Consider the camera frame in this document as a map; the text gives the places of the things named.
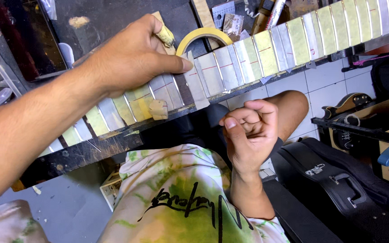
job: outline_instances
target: fingernail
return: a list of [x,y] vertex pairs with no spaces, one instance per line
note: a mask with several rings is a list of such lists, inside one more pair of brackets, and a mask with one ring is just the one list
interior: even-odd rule
[[224,120],[224,125],[227,129],[231,129],[236,126],[236,120],[234,118],[226,118]]
[[187,71],[190,71],[192,68],[193,68],[193,64],[192,64],[192,62],[191,61],[189,61],[189,60],[187,60],[187,59],[182,59],[182,66],[183,66],[183,70],[185,71],[185,72],[187,72]]

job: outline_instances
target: leg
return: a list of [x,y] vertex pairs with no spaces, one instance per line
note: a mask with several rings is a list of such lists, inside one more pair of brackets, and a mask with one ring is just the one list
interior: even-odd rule
[[286,141],[309,112],[307,98],[300,91],[288,90],[265,98],[278,107],[278,137]]

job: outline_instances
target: workbench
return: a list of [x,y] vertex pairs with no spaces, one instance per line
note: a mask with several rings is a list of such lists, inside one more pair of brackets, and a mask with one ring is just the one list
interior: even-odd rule
[[[225,2],[224,0],[207,0],[209,8]],[[259,5],[259,0],[249,0],[251,8],[254,10]],[[73,49],[74,60],[78,60],[89,53],[95,47],[114,36],[129,23],[139,19],[144,14],[151,14],[160,11],[165,25],[173,32],[175,36],[175,47],[178,47],[181,40],[192,30],[199,28],[191,3],[177,0],[151,0],[151,1],[120,1],[120,0],[77,0],[65,1],[55,0],[57,20],[51,20],[52,26],[57,36],[58,42],[67,43]],[[244,3],[239,1],[235,4],[235,13],[244,16],[243,28],[249,33],[254,19],[251,19],[244,12]],[[72,17],[85,16],[90,19],[88,28],[82,31],[70,26],[69,19]],[[0,53],[8,63],[13,64],[14,59],[9,53],[7,44],[0,37]],[[205,53],[204,41],[198,39],[187,48],[192,51],[193,56],[198,57]],[[349,55],[347,52],[329,56],[316,62],[321,65],[329,61],[335,61]],[[21,77],[20,71],[16,65],[10,65]],[[284,73],[274,76],[268,83],[276,82],[290,75],[305,71],[308,68],[300,67],[292,70],[291,73]],[[33,89],[43,83],[23,82],[27,90]],[[219,103],[231,97],[235,97],[244,92],[256,89],[265,84],[259,80],[238,87],[232,93],[221,93],[209,98],[211,104]],[[124,127],[117,131],[94,137],[89,141],[84,141],[74,146],[63,144],[64,149],[37,158],[21,177],[21,182],[25,187],[33,186],[45,180],[49,180],[65,174],[69,171],[78,169],[88,164],[100,161],[113,155],[135,149],[143,144],[141,132],[153,126],[162,124],[166,121],[181,117],[196,111],[193,104],[186,105],[180,109],[169,113],[166,120],[154,121],[153,119],[137,122],[133,125]]]

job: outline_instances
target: pink string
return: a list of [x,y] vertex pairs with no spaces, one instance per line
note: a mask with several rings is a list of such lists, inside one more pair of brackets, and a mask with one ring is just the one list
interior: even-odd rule
[[382,57],[377,57],[377,58],[370,58],[370,59],[367,59],[367,60],[359,60],[359,61],[354,62],[354,65],[355,66],[360,66],[360,65],[363,65],[363,63],[365,63],[366,61],[375,60],[375,59],[378,59],[378,58],[386,58],[386,57],[389,57],[389,55],[382,56]]

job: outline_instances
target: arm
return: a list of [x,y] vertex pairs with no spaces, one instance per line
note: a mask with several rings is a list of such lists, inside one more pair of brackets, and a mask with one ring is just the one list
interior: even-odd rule
[[118,97],[163,72],[191,63],[166,55],[152,35],[162,27],[145,15],[119,32],[80,67],[0,107],[0,195],[35,158],[105,97]]
[[247,101],[220,120],[232,162],[232,203],[246,217],[270,220],[274,209],[262,187],[259,168],[277,141],[277,107],[261,99]]

